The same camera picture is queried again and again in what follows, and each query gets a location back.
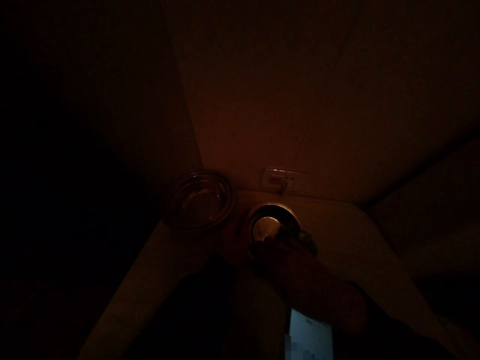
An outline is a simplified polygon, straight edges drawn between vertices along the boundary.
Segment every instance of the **white countertop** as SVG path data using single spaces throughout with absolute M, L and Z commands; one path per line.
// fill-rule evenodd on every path
M 333 273 L 362 286 L 390 316 L 452 349 L 403 264 L 361 209 L 344 202 L 308 197 L 237 192 L 239 211 L 264 202 L 283 203 L 296 213 L 315 240 L 318 259 Z M 218 234 L 218 230 L 201 235 L 178 233 L 159 222 L 78 359 L 119 358 L 179 280 L 202 268 L 217 245 Z M 286 308 L 249 264 L 240 270 L 233 306 L 235 311 L 222 350 L 224 357 L 278 359 L 284 341 Z

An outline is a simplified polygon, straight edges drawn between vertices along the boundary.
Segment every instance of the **metal bowl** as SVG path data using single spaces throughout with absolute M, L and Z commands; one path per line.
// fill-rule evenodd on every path
M 211 171 L 193 172 L 171 186 L 163 222 L 182 230 L 206 230 L 230 215 L 235 199 L 235 192 L 223 176 Z
M 300 220 L 287 206 L 278 202 L 265 202 L 253 207 L 248 213 L 250 244 L 262 242 L 265 238 L 275 236 L 281 231 L 295 238 L 302 230 Z

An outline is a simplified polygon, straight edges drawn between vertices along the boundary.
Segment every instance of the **phone screen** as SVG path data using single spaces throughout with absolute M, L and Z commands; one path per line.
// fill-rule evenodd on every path
M 332 327 L 315 321 L 302 313 L 292 310 L 288 334 L 291 338 L 291 359 L 333 360 L 334 343 Z

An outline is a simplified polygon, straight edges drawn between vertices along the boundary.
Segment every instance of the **electrical outlet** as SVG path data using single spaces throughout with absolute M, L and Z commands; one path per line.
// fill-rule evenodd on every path
M 261 176 L 260 186 L 272 189 L 281 189 L 282 183 L 290 182 L 290 185 L 295 189 L 295 184 L 304 180 L 307 177 L 306 172 L 278 170 L 272 168 L 265 168 Z

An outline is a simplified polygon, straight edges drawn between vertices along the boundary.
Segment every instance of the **smartphone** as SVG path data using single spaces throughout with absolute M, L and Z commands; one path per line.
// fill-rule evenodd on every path
M 285 358 L 333 360 L 332 326 L 290 309 L 285 320 Z

